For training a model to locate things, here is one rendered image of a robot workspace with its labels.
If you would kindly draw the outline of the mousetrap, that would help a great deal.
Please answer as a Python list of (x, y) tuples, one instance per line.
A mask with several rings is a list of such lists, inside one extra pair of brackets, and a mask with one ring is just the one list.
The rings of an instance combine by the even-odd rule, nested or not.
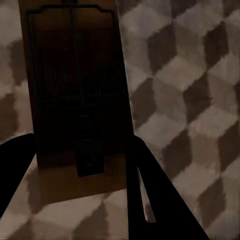
[(116, 0), (18, 0), (42, 205), (127, 189)]

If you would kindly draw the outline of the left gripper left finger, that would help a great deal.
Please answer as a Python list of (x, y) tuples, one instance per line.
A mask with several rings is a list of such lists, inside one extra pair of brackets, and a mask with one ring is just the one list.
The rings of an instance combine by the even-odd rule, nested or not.
[(0, 145), (0, 219), (36, 155), (32, 133)]

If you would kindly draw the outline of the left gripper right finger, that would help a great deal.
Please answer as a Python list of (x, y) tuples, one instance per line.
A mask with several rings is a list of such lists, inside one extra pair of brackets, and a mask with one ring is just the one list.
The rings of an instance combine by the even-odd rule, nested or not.
[[(125, 134), (129, 240), (210, 240), (144, 141)], [(145, 220), (139, 171), (156, 223)]]

